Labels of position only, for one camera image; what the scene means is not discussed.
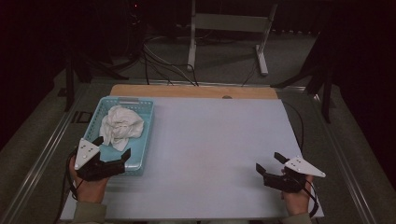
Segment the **white board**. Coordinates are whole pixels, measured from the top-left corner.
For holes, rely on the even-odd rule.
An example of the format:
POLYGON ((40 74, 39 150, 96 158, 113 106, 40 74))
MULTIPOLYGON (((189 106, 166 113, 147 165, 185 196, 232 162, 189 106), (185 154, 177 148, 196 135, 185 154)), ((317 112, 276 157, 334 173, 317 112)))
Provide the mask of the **white board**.
POLYGON ((159 97, 144 173, 118 175, 106 188, 109 220, 277 218, 280 193, 257 165, 277 174, 274 157, 300 153, 279 100, 159 97))

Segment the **white cloth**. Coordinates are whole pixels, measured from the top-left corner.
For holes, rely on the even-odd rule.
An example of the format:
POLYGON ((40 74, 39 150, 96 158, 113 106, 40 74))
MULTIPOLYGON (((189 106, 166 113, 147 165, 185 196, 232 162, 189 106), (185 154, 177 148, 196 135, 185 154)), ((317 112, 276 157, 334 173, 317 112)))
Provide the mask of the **white cloth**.
POLYGON ((133 110, 121 105, 112 106, 103 117, 99 135, 103 144, 123 151, 130 138, 139 138, 144 130, 144 120, 133 110))

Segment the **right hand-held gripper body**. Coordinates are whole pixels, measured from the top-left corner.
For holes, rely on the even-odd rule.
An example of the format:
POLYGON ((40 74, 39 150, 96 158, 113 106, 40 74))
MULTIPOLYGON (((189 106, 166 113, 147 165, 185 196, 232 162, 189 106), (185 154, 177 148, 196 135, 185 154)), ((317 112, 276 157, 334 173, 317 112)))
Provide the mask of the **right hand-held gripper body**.
POLYGON ((319 168, 299 156, 289 159, 283 165, 283 175, 273 175, 266 172, 267 175, 263 178, 263 184, 266 187, 287 193, 297 193, 305 187, 305 177, 307 175, 317 177, 326 176, 319 168))

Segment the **black tripod stand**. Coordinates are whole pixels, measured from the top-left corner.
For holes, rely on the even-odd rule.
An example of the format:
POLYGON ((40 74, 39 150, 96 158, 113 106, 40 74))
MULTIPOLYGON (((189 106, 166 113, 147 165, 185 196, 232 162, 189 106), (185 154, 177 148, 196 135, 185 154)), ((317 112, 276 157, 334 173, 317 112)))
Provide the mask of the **black tripod stand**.
POLYGON ((272 88, 284 89, 298 80, 311 77, 304 91, 307 94, 317 94, 323 88, 321 99, 321 115, 330 123, 330 98, 332 91, 332 53, 326 49, 331 40, 324 31, 320 32, 312 49, 308 53, 300 72, 282 82, 272 84, 272 88))
POLYGON ((98 69, 101 72, 104 72, 106 75, 118 79, 118 80, 126 80, 127 77, 121 76, 111 70, 110 68, 102 65, 92 57, 68 47, 65 51, 65 97, 66 97, 66 105, 64 108, 65 112, 68 112, 72 105, 76 100, 75 96, 75 80, 77 77, 78 80, 82 83, 90 83, 92 80, 92 74, 90 71, 90 67, 98 69))

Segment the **wooden table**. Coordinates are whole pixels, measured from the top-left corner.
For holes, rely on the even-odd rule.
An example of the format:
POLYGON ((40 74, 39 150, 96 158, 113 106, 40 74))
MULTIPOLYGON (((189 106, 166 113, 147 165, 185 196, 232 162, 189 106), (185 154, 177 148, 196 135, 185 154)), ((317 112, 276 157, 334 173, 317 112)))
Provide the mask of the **wooden table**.
POLYGON ((181 97, 216 99, 277 99, 272 88, 230 87, 230 86, 165 86, 117 84, 110 91, 111 96, 135 97, 181 97))

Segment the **light blue plastic basket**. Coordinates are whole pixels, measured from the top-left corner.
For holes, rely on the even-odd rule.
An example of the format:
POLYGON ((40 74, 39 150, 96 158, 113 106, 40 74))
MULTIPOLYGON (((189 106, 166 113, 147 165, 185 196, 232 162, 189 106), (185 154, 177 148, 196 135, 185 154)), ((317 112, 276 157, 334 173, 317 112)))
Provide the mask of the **light blue plastic basket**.
POLYGON ((83 138, 93 142, 102 137, 99 145, 101 161, 115 161, 128 149, 126 175, 142 175, 146 163, 153 121, 154 103, 148 99, 128 97, 102 98, 91 118, 83 138))

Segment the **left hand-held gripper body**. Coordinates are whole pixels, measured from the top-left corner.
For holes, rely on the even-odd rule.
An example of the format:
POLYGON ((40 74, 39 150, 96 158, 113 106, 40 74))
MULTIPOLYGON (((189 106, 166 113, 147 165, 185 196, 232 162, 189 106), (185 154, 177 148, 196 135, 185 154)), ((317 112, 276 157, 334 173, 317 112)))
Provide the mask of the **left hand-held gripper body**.
POLYGON ((121 160, 102 161, 100 146, 81 138, 77 148, 75 170, 85 181, 98 181, 125 172, 125 162, 121 160))

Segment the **person's right hand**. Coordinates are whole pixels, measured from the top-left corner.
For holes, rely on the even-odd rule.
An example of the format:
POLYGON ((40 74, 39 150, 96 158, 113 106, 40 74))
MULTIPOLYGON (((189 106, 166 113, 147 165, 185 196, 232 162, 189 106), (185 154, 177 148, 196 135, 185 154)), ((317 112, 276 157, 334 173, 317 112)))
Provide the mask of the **person's right hand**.
POLYGON ((314 177, 307 175, 305 177, 305 190, 301 190, 298 193, 287 193, 281 192, 281 199, 286 204, 286 209, 290 216, 297 216, 308 212, 308 206, 310 201, 309 193, 311 191, 310 184, 314 177))

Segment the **person's left hand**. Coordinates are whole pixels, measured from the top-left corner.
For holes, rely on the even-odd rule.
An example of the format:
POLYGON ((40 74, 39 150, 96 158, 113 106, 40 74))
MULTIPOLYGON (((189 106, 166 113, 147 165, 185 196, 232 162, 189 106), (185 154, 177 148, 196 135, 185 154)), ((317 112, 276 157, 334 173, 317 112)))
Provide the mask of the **person's left hand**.
POLYGON ((75 170, 75 160, 76 156, 72 156, 69 162, 69 171, 76 185, 78 201, 82 203, 101 203, 105 197, 108 178, 98 181, 81 179, 75 170))

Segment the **white metal stand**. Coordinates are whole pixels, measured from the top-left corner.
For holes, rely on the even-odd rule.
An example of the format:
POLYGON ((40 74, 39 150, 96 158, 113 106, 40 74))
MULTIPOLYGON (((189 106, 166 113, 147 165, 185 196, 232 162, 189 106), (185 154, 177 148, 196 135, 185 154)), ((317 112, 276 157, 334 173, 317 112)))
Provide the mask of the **white metal stand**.
POLYGON ((195 68, 196 42, 195 33, 197 29, 210 31, 236 31, 249 33, 262 33, 262 41, 255 46, 257 62, 262 76, 269 74, 265 61, 264 48, 268 35, 272 28, 278 3, 273 3, 269 15, 266 17, 223 15, 199 13, 196 11, 196 0, 191 0, 191 37, 188 55, 189 71, 195 68))

